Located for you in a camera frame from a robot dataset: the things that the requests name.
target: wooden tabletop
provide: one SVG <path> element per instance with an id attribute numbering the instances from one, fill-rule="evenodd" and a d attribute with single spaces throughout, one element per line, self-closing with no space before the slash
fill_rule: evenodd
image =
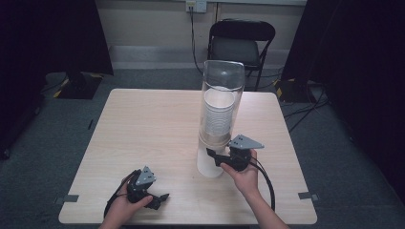
<path id="1" fill-rule="evenodd" d="M 148 192 L 170 197 L 158 211 L 142 208 L 128 224 L 257 224 L 223 173 L 207 178 L 197 169 L 201 91 L 112 90 L 59 215 L 62 223 L 99 224 L 121 180 L 145 165 L 157 177 Z M 276 213 L 287 224 L 317 221 L 279 103 L 274 94 L 242 95 L 232 138 L 242 134 L 265 145 L 257 150 L 274 186 Z M 259 189 L 270 203 L 259 173 Z"/>

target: carpeted floor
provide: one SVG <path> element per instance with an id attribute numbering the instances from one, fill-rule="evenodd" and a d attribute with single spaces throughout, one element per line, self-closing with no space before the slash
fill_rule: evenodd
<path id="1" fill-rule="evenodd" d="M 277 73 L 269 70 L 265 75 Z M 64 73 L 47 75 L 47 87 L 63 78 Z M 264 78 L 261 85 L 273 79 Z M 254 80 L 249 78 L 246 85 L 254 85 Z M 40 113 L 11 147 L 11 158 L 0 161 L 0 228 L 97 228 L 61 224 L 62 206 L 54 201 L 69 192 L 109 92 L 114 88 L 200 90 L 201 85 L 195 69 L 116 70 L 114 76 L 104 77 L 92 100 L 53 98 L 57 87 L 44 92 Z M 321 88 L 313 88 L 313 93 L 318 97 Z M 284 115 L 308 105 L 280 103 Z M 288 127 L 293 128 L 304 114 L 286 117 Z M 328 103 L 308 114 L 290 135 L 309 191 L 319 197 L 314 202 L 317 223 L 291 228 L 405 227 L 404 206 L 375 165 L 351 142 L 344 121 Z"/>

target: gray plastic fin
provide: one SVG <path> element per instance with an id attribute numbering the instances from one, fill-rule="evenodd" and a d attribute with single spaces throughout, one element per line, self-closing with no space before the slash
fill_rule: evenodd
<path id="1" fill-rule="evenodd" d="M 145 183 L 152 183 L 155 182 L 156 178 L 154 174 L 151 172 L 149 167 L 145 166 L 142 170 L 142 173 L 139 175 L 137 180 L 137 185 L 145 184 Z"/>
<path id="2" fill-rule="evenodd" d="M 229 141 L 228 146 L 240 150 L 265 148 L 265 145 L 262 143 L 252 140 L 244 135 L 237 135 L 235 138 Z"/>

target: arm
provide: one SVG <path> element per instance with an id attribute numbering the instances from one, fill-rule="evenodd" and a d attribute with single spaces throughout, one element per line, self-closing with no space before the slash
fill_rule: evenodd
<path id="1" fill-rule="evenodd" d="M 250 152 L 257 158 L 255 150 Z M 257 168 L 248 165 L 245 170 L 238 173 L 225 163 L 222 163 L 221 167 L 234 179 L 236 187 L 244 195 L 261 228 L 288 228 L 260 194 Z"/>
<path id="2" fill-rule="evenodd" d="M 125 195 L 126 190 L 127 183 L 119 190 L 122 196 L 116 198 L 113 204 L 111 204 L 104 221 L 99 227 L 100 229 L 118 229 L 127 222 L 137 210 L 146 206 L 153 199 L 152 196 L 147 196 L 136 203 L 131 203 Z"/>

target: chair seat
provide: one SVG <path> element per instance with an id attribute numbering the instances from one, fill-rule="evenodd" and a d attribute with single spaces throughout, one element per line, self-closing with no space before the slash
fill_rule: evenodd
<path id="1" fill-rule="evenodd" d="M 214 37 L 212 58 L 241 62 L 246 68 L 260 68 L 259 49 L 256 41 Z"/>

